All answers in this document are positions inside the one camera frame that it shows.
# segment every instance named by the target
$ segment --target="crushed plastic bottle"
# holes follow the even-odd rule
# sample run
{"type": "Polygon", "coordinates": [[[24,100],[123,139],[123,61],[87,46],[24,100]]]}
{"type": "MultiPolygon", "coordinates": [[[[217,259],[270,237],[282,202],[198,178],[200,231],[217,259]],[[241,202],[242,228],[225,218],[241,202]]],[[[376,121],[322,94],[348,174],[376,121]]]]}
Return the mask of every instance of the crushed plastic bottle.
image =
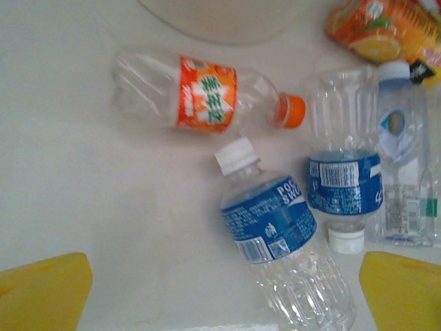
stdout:
{"type": "Polygon", "coordinates": [[[378,150],[382,159],[384,205],[374,241],[394,245],[433,245],[432,174],[428,169],[427,92],[410,80],[409,64],[379,67],[378,150]]]}
{"type": "Polygon", "coordinates": [[[128,48],[112,69],[114,101],[147,126],[232,136],[296,128],[305,116],[299,97],[278,94],[252,69],[235,69],[156,48],[128,48]]]}
{"type": "Polygon", "coordinates": [[[288,174],[264,171],[247,138],[216,153],[228,187],[222,214],[281,330],[349,330],[356,307],[288,174]]]}
{"type": "Polygon", "coordinates": [[[322,73],[305,83],[315,136],[308,200],[327,220],[331,249],[343,254],[364,249],[365,223],[383,200],[374,73],[363,66],[322,73]]]}

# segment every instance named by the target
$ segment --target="orange bottle label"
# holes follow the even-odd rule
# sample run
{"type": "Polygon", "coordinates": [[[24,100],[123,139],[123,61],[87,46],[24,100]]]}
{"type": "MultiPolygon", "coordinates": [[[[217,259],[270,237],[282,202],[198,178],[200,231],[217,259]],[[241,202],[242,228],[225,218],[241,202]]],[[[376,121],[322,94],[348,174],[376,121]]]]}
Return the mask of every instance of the orange bottle label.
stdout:
{"type": "Polygon", "coordinates": [[[235,69],[181,57],[177,128],[222,133],[236,111],[235,69]]]}
{"type": "Polygon", "coordinates": [[[408,61],[415,83],[441,81],[441,25],[412,0],[346,0],[325,30],[372,62],[408,61]]]}

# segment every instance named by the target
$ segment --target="green label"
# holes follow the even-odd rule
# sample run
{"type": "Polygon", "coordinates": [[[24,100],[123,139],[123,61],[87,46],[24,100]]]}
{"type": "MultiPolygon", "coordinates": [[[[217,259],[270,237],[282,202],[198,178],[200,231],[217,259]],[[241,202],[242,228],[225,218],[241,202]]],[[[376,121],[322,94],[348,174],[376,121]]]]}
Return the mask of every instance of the green label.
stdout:
{"type": "Polygon", "coordinates": [[[390,17],[380,17],[379,19],[376,19],[375,21],[371,22],[367,25],[365,28],[366,31],[368,30],[375,30],[375,29],[389,29],[389,27],[392,25],[392,18],[390,17]]]}
{"type": "Polygon", "coordinates": [[[438,217],[438,199],[421,199],[421,216],[438,217]]]}

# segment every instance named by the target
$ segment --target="bottle neck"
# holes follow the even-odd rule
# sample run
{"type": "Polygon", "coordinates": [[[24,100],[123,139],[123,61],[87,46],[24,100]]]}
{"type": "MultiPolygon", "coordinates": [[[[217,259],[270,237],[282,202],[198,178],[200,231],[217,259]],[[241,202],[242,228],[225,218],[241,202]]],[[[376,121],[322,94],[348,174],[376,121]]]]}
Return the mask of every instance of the bottle neck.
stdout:
{"type": "Polygon", "coordinates": [[[243,181],[244,179],[248,179],[250,177],[258,176],[263,172],[263,170],[258,166],[259,162],[260,161],[255,161],[249,165],[246,165],[245,167],[227,175],[226,178],[229,182],[233,183],[243,181]]]}

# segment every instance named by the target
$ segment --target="white table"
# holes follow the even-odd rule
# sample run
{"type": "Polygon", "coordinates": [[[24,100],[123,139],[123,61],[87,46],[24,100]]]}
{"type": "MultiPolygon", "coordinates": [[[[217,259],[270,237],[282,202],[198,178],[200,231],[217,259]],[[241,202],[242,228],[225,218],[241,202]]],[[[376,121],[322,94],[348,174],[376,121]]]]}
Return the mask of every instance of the white table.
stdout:
{"type": "MultiPolygon", "coordinates": [[[[314,70],[360,61],[322,33],[328,2],[268,42],[229,47],[186,37],[135,0],[2,1],[0,270],[85,252],[94,285],[80,330],[270,325],[218,213],[219,142],[121,126],[110,64],[124,43],[153,44],[253,66],[295,92],[314,70]]],[[[293,132],[253,140],[265,168],[299,181],[306,142],[293,132]]],[[[441,263],[433,248],[367,249],[441,263]]],[[[375,330],[358,283],[363,254],[334,257],[356,300],[353,330],[375,330]]]]}

